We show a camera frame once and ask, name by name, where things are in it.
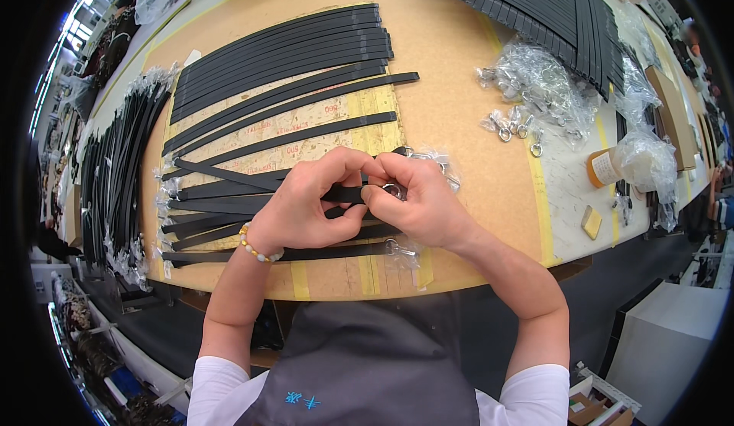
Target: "worker's hand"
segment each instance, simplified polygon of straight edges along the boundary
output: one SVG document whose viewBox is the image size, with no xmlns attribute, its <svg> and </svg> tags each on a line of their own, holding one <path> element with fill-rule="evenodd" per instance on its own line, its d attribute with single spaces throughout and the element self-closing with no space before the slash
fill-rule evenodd
<svg viewBox="0 0 734 426">
<path fill-rule="evenodd" d="M 388 178 L 371 156 L 344 147 L 335 148 L 315 162 L 297 163 L 268 204 L 252 219 L 247 241 L 258 252 L 272 255 L 282 247 L 325 247 L 354 237 L 362 227 L 367 206 L 354 205 L 340 218 L 329 220 L 324 211 L 338 204 L 321 201 L 321 197 L 336 182 L 344 187 L 359 187 L 360 171 Z"/>
<path fill-rule="evenodd" d="M 421 245 L 449 250 L 476 228 L 436 162 L 399 154 L 380 154 L 376 161 L 390 179 L 408 188 L 408 199 L 395 198 L 380 188 L 384 179 L 370 177 L 371 185 L 362 189 L 362 199 L 375 217 Z"/>
</svg>

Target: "stack of leather straps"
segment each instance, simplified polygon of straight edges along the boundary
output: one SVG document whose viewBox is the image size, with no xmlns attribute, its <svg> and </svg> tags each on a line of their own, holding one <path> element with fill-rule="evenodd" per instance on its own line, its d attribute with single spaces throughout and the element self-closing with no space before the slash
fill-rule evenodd
<svg viewBox="0 0 734 426">
<path fill-rule="evenodd" d="M 175 72 L 154 68 L 131 83 L 112 124 L 90 137 L 81 167 L 82 242 L 88 267 L 128 279 L 142 262 L 140 166 L 148 138 L 170 98 Z"/>
<path fill-rule="evenodd" d="M 336 120 L 317 127 L 298 129 L 259 142 L 208 156 L 195 163 L 192 152 L 244 128 L 293 109 L 336 99 L 350 93 L 389 84 L 414 82 L 416 72 L 386 75 L 393 57 L 390 35 L 380 26 L 377 4 L 355 5 L 302 16 L 262 29 L 207 54 L 185 68 L 174 96 L 171 124 L 218 101 L 245 91 L 287 81 L 198 121 L 164 143 L 163 156 L 171 155 L 178 168 L 164 174 L 171 179 L 198 173 L 219 180 L 185 188 L 178 185 L 168 202 L 170 214 L 162 223 L 163 260 L 174 267 L 199 262 L 226 262 L 234 249 L 206 250 L 238 234 L 278 190 L 289 169 L 260 174 L 225 170 L 218 164 L 241 159 L 272 148 L 345 132 L 355 128 L 397 121 L 396 112 L 381 112 Z M 334 203 L 362 203 L 360 187 L 335 185 L 323 198 Z M 326 211 L 328 218 L 344 214 L 340 206 Z M 352 239 L 391 237 L 395 227 L 375 220 L 369 213 L 365 226 Z M 385 254 L 383 242 L 332 246 L 317 250 L 286 249 L 282 261 L 331 259 L 344 256 Z"/>
<path fill-rule="evenodd" d="M 624 88 L 614 13 L 603 0 L 463 0 L 474 10 L 542 46 L 609 100 Z"/>
</svg>

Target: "orange bottle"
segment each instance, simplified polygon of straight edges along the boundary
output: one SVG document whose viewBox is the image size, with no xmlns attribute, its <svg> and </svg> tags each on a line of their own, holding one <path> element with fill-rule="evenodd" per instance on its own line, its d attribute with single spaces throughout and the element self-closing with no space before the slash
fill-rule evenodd
<svg viewBox="0 0 734 426">
<path fill-rule="evenodd" d="M 589 155 L 589 159 L 586 161 L 586 173 L 589 174 L 589 181 L 597 188 L 606 187 L 622 178 L 611 162 L 614 158 L 614 149 L 614 147 L 610 147 L 596 151 Z"/>
</svg>

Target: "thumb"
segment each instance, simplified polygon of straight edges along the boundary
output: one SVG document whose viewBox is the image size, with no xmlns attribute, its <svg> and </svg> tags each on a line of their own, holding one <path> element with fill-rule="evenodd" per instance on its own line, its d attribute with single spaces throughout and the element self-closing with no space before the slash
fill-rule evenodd
<svg viewBox="0 0 734 426">
<path fill-rule="evenodd" d="M 372 215 L 390 225 L 399 223 L 399 219 L 405 213 L 406 203 L 385 192 L 377 185 L 362 187 L 361 196 Z"/>
<path fill-rule="evenodd" d="M 348 210 L 344 211 L 344 215 L 340 218 L 327 220 L 329 244 L 346 241 L 349 238 L 356 237 L 362 228 L 362 218 L 367 213 L 367 206 L 363 204 L 355 204 Z"/>
</svg>

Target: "white shirt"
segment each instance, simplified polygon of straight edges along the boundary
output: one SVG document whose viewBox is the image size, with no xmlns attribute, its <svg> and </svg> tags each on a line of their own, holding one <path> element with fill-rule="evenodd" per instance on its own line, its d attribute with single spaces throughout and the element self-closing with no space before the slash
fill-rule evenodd
<svg viewBox="0 0 734 426">
<path fill-rule="evenodd" d="M 188 426 L 231 426 L 260 395 L 270 371 L 250 379 L 232 361 L 198 358 L 188 403 Z M 516 373 L 502 386 L 499 402 L 475 389 L 482 426 L 566 426 L 569 373 L 544 364 Z"/>
</svg>

